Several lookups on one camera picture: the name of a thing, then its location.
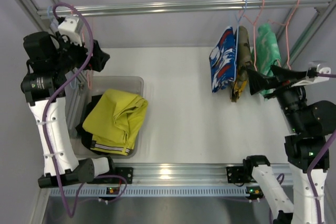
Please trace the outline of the light blue wire hanger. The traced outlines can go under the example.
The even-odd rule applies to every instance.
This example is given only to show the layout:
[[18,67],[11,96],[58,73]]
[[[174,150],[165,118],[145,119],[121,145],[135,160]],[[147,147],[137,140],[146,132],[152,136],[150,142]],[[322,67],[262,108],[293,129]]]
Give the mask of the light blue wire hanger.
[[[51,11],[52,11],[52,5],[50,5],[50,6],[48,6],[48,8],[47,8],[47,17],[48,17],[48,19],[49,19],[49,21],[51,22],[51,24],[50,24],[50,26],[52,27],[52,30],[53,31],[57,31],[57,27],[58,27],[58,25],[57,25],[57,21],[56,21],[56,19],[55,19],[55,17],[54,16],[52,16],[51,15]],[[70,82],[70,87],[71,87],[71,89],[72,90],[75,90],[76,88],[77,88],[77,78],[74,78],[71,82]]]

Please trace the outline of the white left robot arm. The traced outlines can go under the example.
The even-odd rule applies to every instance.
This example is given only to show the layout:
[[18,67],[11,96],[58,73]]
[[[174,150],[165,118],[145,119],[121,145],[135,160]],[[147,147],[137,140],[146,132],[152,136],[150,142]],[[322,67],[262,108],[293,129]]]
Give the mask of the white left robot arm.
[[76,158],[65,114],[66,74],[87,66],[100,71],[110,56],[95,40],[93,57],[89,59],[88,49],[75,44],[68,35],[46,31],[26,36],[23,47],[29,59],[20,88],[35,118],[43,147],[44,173],[38,179],[39,187],[91,183],[96,177],[113,172],[110,157]]

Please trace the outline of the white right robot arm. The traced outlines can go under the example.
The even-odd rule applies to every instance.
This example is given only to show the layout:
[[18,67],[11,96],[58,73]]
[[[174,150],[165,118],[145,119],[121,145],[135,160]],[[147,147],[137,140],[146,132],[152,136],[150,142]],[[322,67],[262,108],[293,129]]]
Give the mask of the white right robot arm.
[[251,94],[269,90],[276,98],[292,134],[285,152],[293,181],[289,199],[263,155],[248,156],[243,165],[262,190],[273,223],[324,223],[324,186],[330,167],[329,147],[335,140],[335,104],[322,100],[307,104],[305,86],[333,78],[330,68],[316,65],[306,71],[271,66],[271,77],[247,68]]

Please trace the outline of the yellow-green trousers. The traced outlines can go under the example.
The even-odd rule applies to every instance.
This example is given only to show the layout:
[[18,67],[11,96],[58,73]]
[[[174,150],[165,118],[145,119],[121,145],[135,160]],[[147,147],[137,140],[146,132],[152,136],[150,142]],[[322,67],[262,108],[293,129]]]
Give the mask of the yellow-green trousers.
[[148,101],[125,91],[106,90],[85,118],[82,128],[91,136],[91,151],[127,156],[134,150]]

